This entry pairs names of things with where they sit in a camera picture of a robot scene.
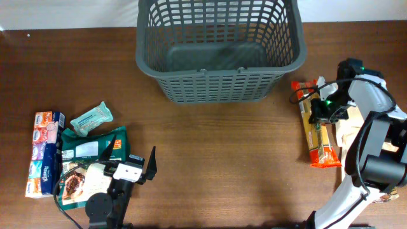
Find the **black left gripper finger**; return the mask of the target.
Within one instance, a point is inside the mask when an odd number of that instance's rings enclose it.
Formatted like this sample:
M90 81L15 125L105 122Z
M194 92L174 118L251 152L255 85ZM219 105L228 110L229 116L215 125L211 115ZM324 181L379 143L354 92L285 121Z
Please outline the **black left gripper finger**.
M146 172L141 175L139 184L144 184L146 181L152 181L157 173L156 165L156 146L153 146L149 158L149 162L146 168Z
M109 145L106 147L106 149L102 152L102 154L99 157L99 161L109 161L111 154L114 149L114 144L116 141L116 135L113 136L112 140L110 141Z

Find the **beige dried mushroom bag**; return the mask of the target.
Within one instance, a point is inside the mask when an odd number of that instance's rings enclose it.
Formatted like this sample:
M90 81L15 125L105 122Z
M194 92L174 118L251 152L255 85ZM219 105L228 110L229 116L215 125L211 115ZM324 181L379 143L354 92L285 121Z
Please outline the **beige dried mushroom bag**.
M345 160L347 157L348 150L350 149L356 135L360 131L364 119L359 111L358 107L350 106L347 109L349 118L347 120L339 120L335 123L336 130L336 143L341 149L341 181L345 178ZM396 146L393 146L389 142L384 142L382 149L396 152L399 149ZM385 203L390 202L399 198L399 194L395 188L393 188L390 193L381 196L379 199L376 199L373 203Z

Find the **green food pouch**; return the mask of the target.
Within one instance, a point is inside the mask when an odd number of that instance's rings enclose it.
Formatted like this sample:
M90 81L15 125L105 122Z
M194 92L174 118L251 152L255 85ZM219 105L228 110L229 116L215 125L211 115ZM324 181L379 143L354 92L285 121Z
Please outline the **green food pouch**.
M62 133L62 174L58 199L63 210L84 207L96 193L105 193L111 178L104 175L105 165L96 163L116 135L111 160L124 161L130 154L126 127L106 134L81 137L70 129Z

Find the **orange spaghetti pasta package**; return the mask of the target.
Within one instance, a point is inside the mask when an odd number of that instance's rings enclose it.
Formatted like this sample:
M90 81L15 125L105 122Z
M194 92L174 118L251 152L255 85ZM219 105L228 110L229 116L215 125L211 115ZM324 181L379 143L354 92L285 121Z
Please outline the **orange spaghetti pasta package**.
M325 124L309 122L312 115L311 101L312 99L319 98L319 94L313 94L309 98L299 102L303 128L305 130L305 137L310 154L310 165L321 169L341 167L341 162L330 144Z

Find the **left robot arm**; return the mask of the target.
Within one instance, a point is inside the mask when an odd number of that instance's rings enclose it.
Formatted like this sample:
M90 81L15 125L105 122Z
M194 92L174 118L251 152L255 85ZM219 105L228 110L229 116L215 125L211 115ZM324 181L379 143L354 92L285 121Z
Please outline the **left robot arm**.
M134 225L125 223L124 219L134 185L153 180L157 173L155 147L151 150L147 169L143 170L145 159L142 157L129 155L124 162L110 159L115 141L116 137L113 137L98 160L106 165L104 175L111 178L107 191L96 193L86 201L90 228L133 228Z

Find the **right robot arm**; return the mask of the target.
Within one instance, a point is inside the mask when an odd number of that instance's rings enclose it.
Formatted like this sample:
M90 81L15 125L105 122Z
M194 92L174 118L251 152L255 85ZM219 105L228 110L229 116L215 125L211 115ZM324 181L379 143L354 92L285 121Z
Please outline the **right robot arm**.
M311 90L319 98L311 100L309 123L346 120L350 106L364 120L347 152L343 181L305 221L305 228L348 228L373 201L406 186L406 113L387 90L382 73L358 59L340 62L336 80Z

